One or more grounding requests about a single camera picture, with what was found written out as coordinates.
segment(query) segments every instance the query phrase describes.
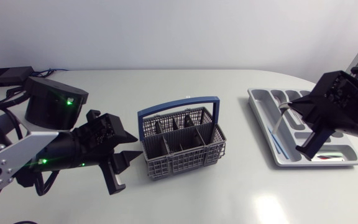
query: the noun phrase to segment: black cable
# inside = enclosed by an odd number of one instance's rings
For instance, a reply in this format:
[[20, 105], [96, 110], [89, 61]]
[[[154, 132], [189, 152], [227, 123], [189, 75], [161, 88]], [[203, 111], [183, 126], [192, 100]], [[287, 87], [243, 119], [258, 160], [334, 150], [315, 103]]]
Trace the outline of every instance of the black cable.
[[41, 76], [41, 78], [47, 78], [48, 76], [50, 76], [53, 72], [55, 72], [54, 70], [49, 71], [46, 75]]
[[20, 222], [13, 223], [13, 224], [37, 224], [37, 223], [33, 222], [33, 221], [20, 221]]
[[23, 92], [23, 91], [15, 92], [15, 93], [13, 93], [13, 95], [12, 95], [12, 93], [11, 93], [9, 90], [7, 90], [7, 91], [6, 91], [7, 97], [6, 97], [5, 99], [3, 99], [3, 100], [0, 100], [0, 103], [3, 103], [3, 102], [5, 102], [5, 101], [9, 100], [10, 98], [12, 98], [13, 96], [16, 96], [16, 95], [18, 95], [18, 94], [20, 94], [20, 93], [22, 93], [22, 92]]
[[19, 103], [23, 103], [25, 102], [27, 99], [29, 99], [29, 95], [24, 93], [21, 97], [18, 97], [14, 100], [5, 102], [5, 103], [1, 103], [0, 104], [0, 110], [5, 109], [5, 108], [10, 108], [11, 106], [15, 106], [18, 105]]
[[41, 172], [35, 174], [34, 185], [35, 185], [35, 191], [37, 192], [38, 196], [43, 196], [46, 193], [48, 193], [53, 183], [55, 182], [55, 179], [58, 174], [59, 174], [59, 170], [52, 171], [46, 183], [44, 183], [44, 178], [42, 177]]
[[2, 109], [2, 111], [5, 112], [6, 115], [9, 117], [9, 119], [11, 120], [11, 122], [16, 130], [17, 138], [19, 140], [22, 139], [23, 138], [22, 131], [20, 130], [19, 122], [17, 121], [16, 117], [13, 115], [13, 113], [10, 110], [8, 110], [6, 108]]

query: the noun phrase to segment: wire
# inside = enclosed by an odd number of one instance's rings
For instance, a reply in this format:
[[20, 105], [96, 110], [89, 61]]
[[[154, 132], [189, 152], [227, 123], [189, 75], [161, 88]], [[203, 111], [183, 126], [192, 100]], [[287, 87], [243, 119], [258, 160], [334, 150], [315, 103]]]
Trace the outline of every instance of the wire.
[[37, 223], [33, 222], [33, 221], [20, 221], [20, 222], [13, 223], [13, 224], [37, 224]]
[[[68, 70], [67, 69], [62, 69], [62, 68], [50, 68], [48, 70], [44, 70], [44, 71], [41, 71], [41, 72], [33, 72], [32, 76], [46, 78], [49, 75], [51, 75], [53, 72], [56, 72], [56, 71], [68, 71]], [[44, 75], [44, 76], [39, 76], [39, 75], [41, 75], [41, 74], [43, 74], [45, 72], [48, 72], [48, 73], [51, 72], [51, 73], [49, 73], [49, 75], [47, 74], [47, 75]]]
[[10, 110], [8, 110], [6, 108], [2, 109], [2, 111], [5, 112], [6, 115], [9, 117], [9, 119], [11, 120], [11, 122], [16, 130], [17, 138], [19, 140], [22, 139], [23, 138], [22, 131], [20, 130], [19, 122], [17, 121], [16, 117], [13, 115], [13, 113]]
[[35, 191], [38, 196], [43, 196], [50, 190], [51, 186], [55, 182], [57, 175], [59, 174], [59, 170], [52, 171], [49, 175], [48, 180], [44, 183], [44, 178], [42, 177], [41, 172], [35, 174]]
[[9, 100], [10, 98], [12, 98], [13, 96], [16, 96], [16, 95], [18, 95], [18, 94], [20, 94], [22, 92], [23, 92], [23, 87], [22, 86], [6, 90], [6, 98], [3, 99], [3, 100], [0, 100], [0, 103], [3, 103], [5, 101]]
[[14, 99], [14, 100], [11, 100], [11, 101], [8, 101], [8, 102], [5, 102], [5, 103], [1, 103], [0, 104], [0, 110], [5, 109], [5, 108], [9, 108], [11, 106], [18, 105], [19, 103], [23, 103], [24, 101], [29, 99], [29, 97], [30, 96], [27, 93], [24, 93], [22, 96]]

